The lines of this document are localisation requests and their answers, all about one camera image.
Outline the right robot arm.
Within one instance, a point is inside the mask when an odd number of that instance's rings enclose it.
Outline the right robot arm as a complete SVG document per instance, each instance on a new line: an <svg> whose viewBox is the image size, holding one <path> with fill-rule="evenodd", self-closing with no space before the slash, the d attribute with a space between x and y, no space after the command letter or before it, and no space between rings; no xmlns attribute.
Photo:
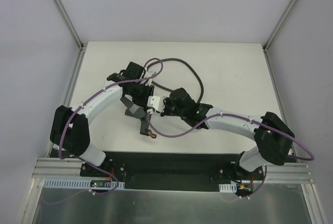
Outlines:
<svg viewBox="0 0 333 224"><path fill-rule="evenodd" d="M179 88L163 99L161 116L180 117L194 129L223 130L244 136L256 146L244 151L234 166L235 176L247 179L258 167L266 164L285 164L292 146L294 133L273 112L264 116L237 115L210 104L196 103Z"/></svg>

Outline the dark grey faucet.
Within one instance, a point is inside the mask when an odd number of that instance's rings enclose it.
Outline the dark grey faucet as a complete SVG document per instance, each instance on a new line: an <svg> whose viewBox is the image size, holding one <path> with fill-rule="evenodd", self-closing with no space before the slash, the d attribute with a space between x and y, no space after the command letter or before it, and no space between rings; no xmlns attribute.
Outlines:
<svg viewBox="0 0 333 224"><path fill-rule="evenodd" d="M150 119L150 117L148 117L147 112L142 107L134 104L130 99L128 99L125 96L123 96L120 99L120 101L126 107L126 110L125 110L126 116L140 120L139 133L141 135L149 136L149 137L155 139L157 137L157 135L154 134L149 128L147 119Z"/></svg>

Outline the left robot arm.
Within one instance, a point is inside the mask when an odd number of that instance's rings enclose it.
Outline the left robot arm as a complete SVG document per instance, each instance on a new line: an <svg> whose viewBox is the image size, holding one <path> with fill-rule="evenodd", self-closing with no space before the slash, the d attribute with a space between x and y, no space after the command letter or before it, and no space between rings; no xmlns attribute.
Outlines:
<svg viewBox="0 0 333 224"><path fill-rule="evenodd" d="M111 158L91 142L89 126L118 101L126 106L128 116L141 121L140 133L155 138L148 126L146 108L154 92L151 82L157 75L159 72L148 72L146 67L131 62L126 69L110 75L102 87L84 101L70 107L59 106L50 132L50 141L59 148L59 158L78 158L89 164L98 176L106 176Z"/></svg>

